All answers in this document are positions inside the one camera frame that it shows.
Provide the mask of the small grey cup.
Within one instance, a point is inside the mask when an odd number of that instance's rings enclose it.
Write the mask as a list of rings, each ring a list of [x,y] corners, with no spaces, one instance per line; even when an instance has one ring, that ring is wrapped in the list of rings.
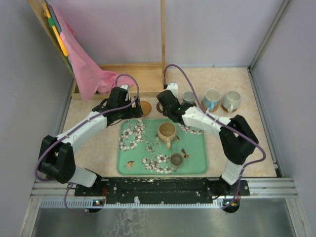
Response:
[[[173,168],[173,171],[177,171],[177,169],[183,164],[184,158],[181,154],[175,153],[170,157],[170,163]]]

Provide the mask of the light brown wooden coaster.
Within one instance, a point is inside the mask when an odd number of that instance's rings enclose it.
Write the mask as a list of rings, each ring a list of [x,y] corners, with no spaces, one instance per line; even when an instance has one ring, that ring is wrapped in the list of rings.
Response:
[[[234,112],[237,110],[237,108],[236,108],[236,109],[234,108],[234,105],[233,105],[233,104],[229,104],[229,105],[228,105],[228,108],[226,108],[226,107],[224,106],[224,104],[222,104],[222,105],[221,105],[221,108],[222,108],[226,113],[234,113]]]

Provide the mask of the light blue mug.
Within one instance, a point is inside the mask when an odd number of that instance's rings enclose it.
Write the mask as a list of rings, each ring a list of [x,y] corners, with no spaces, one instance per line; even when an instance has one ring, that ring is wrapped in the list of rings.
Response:
[[[221,99],[221,93],[215,88],[208,89],[205,92],[203,103],[206,109],[213,111]]]

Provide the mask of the small blue-grey cup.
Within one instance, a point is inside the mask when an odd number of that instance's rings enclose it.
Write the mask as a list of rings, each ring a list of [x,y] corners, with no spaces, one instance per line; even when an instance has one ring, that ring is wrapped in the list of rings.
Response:
[[[192,91],[185,91],[182,96],[182,104],[191,104],[195,103],[195,96]]]

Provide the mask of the dark reddish wooden coaster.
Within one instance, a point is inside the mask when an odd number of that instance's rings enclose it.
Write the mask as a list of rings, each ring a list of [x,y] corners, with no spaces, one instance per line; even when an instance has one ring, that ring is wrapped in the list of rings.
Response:
[[[157,111],[158,111],[159,113],[162,114],[162,109],[161,109],[161,106],[160,106],[160,102],[157,103],[156,109],[157,109]]]

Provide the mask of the light woven coaster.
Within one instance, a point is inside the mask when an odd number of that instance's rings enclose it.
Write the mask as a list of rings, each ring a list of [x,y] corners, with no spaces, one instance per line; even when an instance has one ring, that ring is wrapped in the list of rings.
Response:
[[[216,111],[218,110],[218,107],[219,107],[219,104],[217,104],[217,105],[213,108],[213,110],[210,110],[210,109],[208,109],[208,108],[204,105],[204,101],[203,101],[203,100],[201,100],[200,103],[201,103],[202,110],[209,111],[210,113],[216,112]]]

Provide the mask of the white grey mug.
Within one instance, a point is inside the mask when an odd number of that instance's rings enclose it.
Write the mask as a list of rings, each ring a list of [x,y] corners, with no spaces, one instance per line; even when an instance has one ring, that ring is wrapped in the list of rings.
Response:
[[[240,103],[241,103],[241,94],[234,90],[228,91],[222,101],[222,104],[224,104],[226,108],[228,108],[229,104],[233,104],[234,108],[238,109],[240,106]]]

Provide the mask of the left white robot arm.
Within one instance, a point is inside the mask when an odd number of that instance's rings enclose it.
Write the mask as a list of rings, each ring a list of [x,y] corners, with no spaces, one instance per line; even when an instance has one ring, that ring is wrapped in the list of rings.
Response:
[[[103,184],[100,176],[88,169],[76,166],[75,153],[90,138],[120,119],[140,118],[143,115],[139,96],[131,99],[128,86],[114,87],[110,96],[92,109],[89,115],[70,130],[55,137],[43,138],[35,177],[43,173],[49,180],[61,184],[77,184],[85,187],[92,196],[99,195]]]

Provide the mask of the woven rattan coaster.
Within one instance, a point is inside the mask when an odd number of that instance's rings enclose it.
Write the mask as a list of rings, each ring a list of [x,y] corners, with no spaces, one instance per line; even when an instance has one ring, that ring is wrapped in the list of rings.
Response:
[[[152,111],[152,106],[148,101],[140,101],[143,117],[148,116]]]

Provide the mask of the beige mug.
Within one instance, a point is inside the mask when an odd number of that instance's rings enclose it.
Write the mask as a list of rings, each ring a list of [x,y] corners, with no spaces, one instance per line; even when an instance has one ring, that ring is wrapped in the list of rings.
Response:
[[[178,139],[176,126],[171,122],[163,122],[157,130],[157,140],[166,144],[167,149],[171,149],[171,143]]]

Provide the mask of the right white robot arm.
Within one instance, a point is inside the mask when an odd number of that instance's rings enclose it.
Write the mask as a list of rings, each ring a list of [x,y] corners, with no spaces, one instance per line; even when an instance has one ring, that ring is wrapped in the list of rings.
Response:
[[[175,123],[195,127],[211,133],[221,141],[227,162],[220,178],[221,191],[230,196],[238,190],[237,180],[249,155],[255,150],[258,139],[244,117],[236,115],[233,118],[204,113],[200,108],[184,103],[180,104],[177,96],[178,84],[169,84],[157,95],[162,107],[162,113]]]

